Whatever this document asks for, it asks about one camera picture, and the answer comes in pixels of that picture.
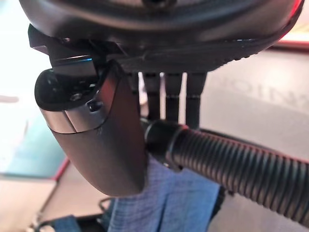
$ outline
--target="gray surface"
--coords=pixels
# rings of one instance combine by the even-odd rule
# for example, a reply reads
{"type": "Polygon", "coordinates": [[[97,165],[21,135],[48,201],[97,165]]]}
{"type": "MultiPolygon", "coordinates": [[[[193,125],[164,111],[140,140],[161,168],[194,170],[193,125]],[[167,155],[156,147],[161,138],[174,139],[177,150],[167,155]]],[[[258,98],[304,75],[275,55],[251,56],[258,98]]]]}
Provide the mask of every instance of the gray surface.
{"type": "MultiPolygon", "coordinates": [[[[209,75],[201,125],[309,161],[309,55],[267,51],[209,75]]],[[[238,195],[209,232],[306,232],[238,195]]]]}

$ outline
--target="red edge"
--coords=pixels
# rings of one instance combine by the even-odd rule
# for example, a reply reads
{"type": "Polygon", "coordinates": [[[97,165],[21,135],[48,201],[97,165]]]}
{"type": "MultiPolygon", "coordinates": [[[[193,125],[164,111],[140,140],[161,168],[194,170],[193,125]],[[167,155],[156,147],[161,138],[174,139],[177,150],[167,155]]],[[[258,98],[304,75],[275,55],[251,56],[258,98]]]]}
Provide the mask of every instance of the red edge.
{"type": "Polygon", "coordinates": [[[301,2],[302,2],[302,0],[295,0],[294,6],[293,6],[293,9],[292,9],[292,12],[291,12],[291,17],[296,13],[301,2]]]}
{"type": "Polygon", "coordinates": [[[64,171],[66,170],[69,163],[70,163],[69,159],[65,158],[65,160],[61,164],[60,168],[58,169],[56,175],[52,179],[55,180],[55,181],[58,181],[60,179],[60,177],[62,176],[62,174],[64,173],[64,171]]]}

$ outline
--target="black plastic piece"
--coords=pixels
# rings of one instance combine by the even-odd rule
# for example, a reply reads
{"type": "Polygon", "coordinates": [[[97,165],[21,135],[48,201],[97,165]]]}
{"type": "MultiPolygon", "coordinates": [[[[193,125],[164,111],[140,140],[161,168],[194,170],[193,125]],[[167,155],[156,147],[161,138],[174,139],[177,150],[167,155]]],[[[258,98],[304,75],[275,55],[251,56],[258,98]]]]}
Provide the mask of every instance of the black plastic piece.
{"type": "Polygon", "coordinates": [[[163,121],[146,131],[147,149],[159,161],[171,168],[191,169],[309,228],[308,163],[232,137],[163,121]]]}
{"type": "Polygon", "coordinates": [[[140,114],[140,91],[139,91],[139,73],[138,72],[130,72],[127,74],[129,83],[132,89],[132,93],[135,97],[136,106],[138,112],[140,114]]]}
{"type": "Polygon", "coordinates": [[[165,73],[166,120],[178,122],[179,94],[182,88],[182,73],[165,73]]]}
{"type": "Polygon", "coordinates": [[[199,128],[201,94],[207,73],[188,73],[185,123],[192,129],[199,128]]]}
{"type": "MultiPolygon", "coordinates": [[[[95,188],[114,197],[135,195],[143,190],[147,168],[143,131],[135,107],[136,99],[126,74],[115,61],[109,62],[104,70],[105,72],[99,72],[99,76],[103,75],[100,76],[103,87],[96,93],[100,96],[103,107],[111,105],[107,107],[109,110],[105,115],[102,115],[102,124],[78,133],[52,132],[70,161],[95,188]]],[[[74,105],[72,110],[78,111],[84,106],[83,99],[81,103],[81,106],[74,105]]],[[[67,112],[65,109],[58,109],[59,112],[50,112],[48,108],[44,110],[52,115],[46,120],[67,112]]],[[[79,114],[81,118],[78,121],[86,121],[83,118],[84,112],[83,110],[79,114]]]]}
{"type": "Polygon", "coordinates": [[[160,73],[143,73],[143,78],[148,97],[148,118],[160,119],[160,73]]]}

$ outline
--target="blue fabric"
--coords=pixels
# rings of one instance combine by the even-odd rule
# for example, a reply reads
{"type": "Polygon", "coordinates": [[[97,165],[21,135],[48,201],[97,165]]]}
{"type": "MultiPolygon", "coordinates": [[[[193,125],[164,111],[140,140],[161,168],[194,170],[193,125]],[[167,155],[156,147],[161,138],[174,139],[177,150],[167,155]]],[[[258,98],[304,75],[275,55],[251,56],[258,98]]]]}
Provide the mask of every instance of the blue fabric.
{"type": "Polygon", "coordinates": [[[81,232],[74,216],[62,217],[53,221],[56,232],[81,232]]]}
{"type": "Polygon", "coordinates": [[[205,232],[218,191],[189,170],[174,173],[150,158],[147,188],[115,200],[108,232],[205,232]]]}

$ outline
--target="red accent light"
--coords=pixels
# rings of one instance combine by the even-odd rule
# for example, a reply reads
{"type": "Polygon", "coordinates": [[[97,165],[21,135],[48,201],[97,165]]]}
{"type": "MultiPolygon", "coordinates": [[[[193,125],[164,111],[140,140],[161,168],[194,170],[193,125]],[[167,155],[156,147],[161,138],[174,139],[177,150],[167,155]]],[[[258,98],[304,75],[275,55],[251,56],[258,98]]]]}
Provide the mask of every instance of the red accent light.
{"type": "Polygon", "coordinates": [[[293,6],[293,9],[292,9],[292,12],[291,12],[291,16],[293,16],[296,13],[301,2],[302,2],[302,0],[295,0],[294,6],[293,6]]]}

